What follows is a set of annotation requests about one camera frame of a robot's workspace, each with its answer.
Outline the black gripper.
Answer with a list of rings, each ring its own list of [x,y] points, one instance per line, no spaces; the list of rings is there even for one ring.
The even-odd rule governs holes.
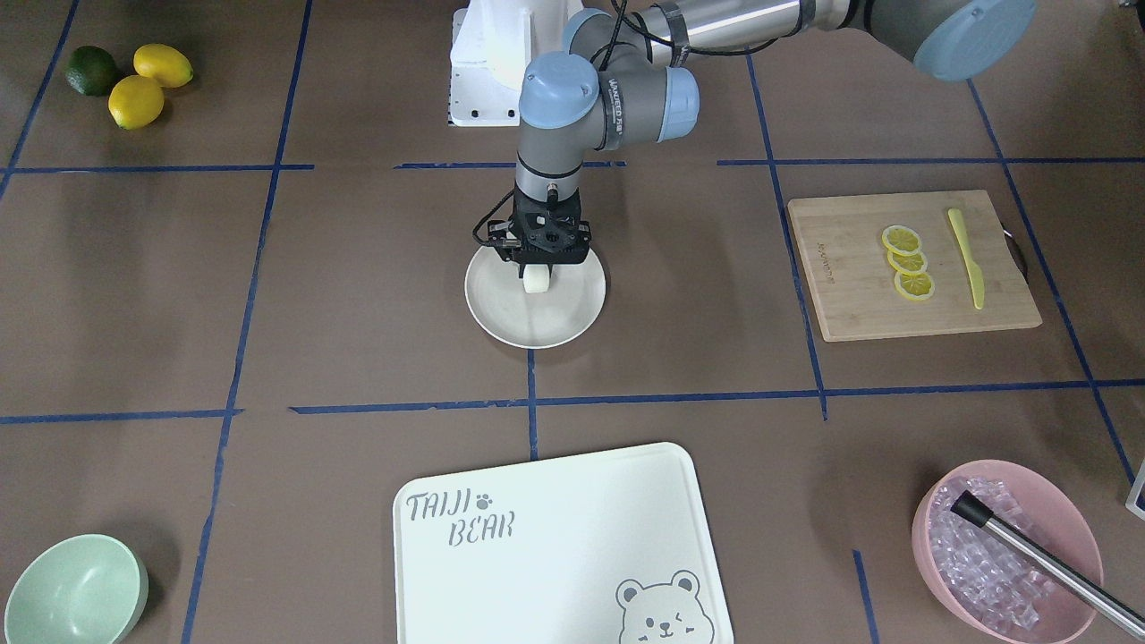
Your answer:
[[[555,209],[540,201],[515,201],[510,219],[488,223],[488,245],[503,261],[522,267],[583,264],[590,239],[579,201],[559,201]]]

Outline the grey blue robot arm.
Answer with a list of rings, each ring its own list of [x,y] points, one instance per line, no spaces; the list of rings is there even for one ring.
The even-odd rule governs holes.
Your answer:
[[[692,58],[752,55],[810,29],[854,29],[919,72],[966,81],[1014,48],[1035,11],[1034,1],[661,1],[635,13],[576,13],[562,48],[523,71],[511,215],[483,215],[471,235],[519,269],[589,259],[585,155],[690,134],[700,113]]]

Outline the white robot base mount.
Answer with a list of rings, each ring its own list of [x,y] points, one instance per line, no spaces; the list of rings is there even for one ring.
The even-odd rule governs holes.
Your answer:
[[[455,11],[449,121],[458,127],[516,127],[524,71],[564,48],[564,24],[581,1],[471,1]]]

